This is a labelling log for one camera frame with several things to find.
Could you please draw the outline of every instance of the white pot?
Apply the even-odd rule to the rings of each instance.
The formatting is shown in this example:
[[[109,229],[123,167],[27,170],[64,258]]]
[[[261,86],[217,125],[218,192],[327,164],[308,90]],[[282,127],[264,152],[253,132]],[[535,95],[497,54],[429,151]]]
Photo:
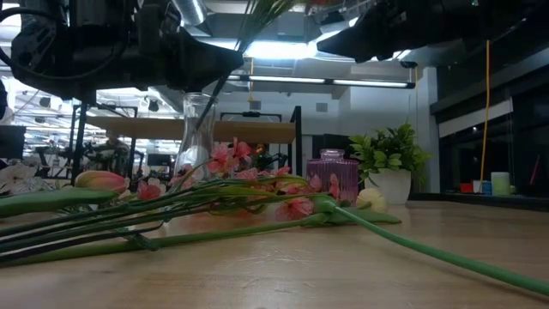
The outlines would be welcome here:
[[[388,168],[382,168],[378,174],[370,173],[370,178],[378,185],[388,204],[400,205],[408,200],[410,195],[410,185],[412,184],[412,174],[410,171],[393,171]],[[367,179],[366,188],[376,188],[376,186]]]

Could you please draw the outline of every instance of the wooden shelf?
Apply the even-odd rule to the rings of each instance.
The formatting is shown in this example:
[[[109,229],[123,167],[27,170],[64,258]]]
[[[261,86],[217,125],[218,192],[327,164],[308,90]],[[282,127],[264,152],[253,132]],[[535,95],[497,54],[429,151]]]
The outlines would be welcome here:
[[[87,123],[105,130],[114,130],[127,137],[154,140],[181,140],[184,121],[158,118],[88,117]],[[216,142],[232,142],[232,138],[244,142],[292,143],[295,139],[294,124],[217,121],[214,127]]]

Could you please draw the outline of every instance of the purple glass jar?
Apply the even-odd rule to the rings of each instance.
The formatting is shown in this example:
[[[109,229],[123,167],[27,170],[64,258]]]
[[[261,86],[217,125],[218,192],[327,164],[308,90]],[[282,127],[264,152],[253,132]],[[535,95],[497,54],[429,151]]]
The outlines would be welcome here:
[[[339,199],[350,201],[354,206],[359,194],[359,163],[343,159],[344,154],[340,149],[322,149],[321,159],[307,162],[307,180],[318,176],[323,182],[323,192],[328,192],[330,177],[334,174],[339,185]]]

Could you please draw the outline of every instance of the glass vase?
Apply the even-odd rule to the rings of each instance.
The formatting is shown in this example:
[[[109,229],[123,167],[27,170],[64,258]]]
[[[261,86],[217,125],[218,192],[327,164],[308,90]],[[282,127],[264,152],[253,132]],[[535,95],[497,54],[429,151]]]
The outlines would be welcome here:
[[[183,175],[189,167],[196,167],[209,160],[214,149],[214,123],[215,106],[217,99],[209,109],[200,127],[197,128],[199,118],[206,110],[206,106],[212,99],[211,96],[202,93],[187,93],[183,97],[184,108],[184,135],[178,158],[175,164],[174,176]],[[206,165],[201,166],[193,174],[196,180],[210,179],[210,173]]]
[[[337,177],[342,201],[349,201],[355,204],[359,194],[359,163],[353,160],[343,159],[344,150],[322,149],[321,159],[309,160],[307,162],[307,179],[318,176],[323,183],[323,192],[328,192],[331,185],[332,174]]]

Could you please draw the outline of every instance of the wooden table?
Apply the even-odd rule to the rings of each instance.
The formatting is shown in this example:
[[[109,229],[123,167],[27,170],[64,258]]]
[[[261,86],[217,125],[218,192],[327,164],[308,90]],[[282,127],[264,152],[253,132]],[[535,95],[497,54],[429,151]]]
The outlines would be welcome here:
[[[410,202],[387,226],[549,280],[549,214]],[[549,299],[400,247],[362,227],[295,228],[157,252],[0,270],[0,307],[547,308]]]

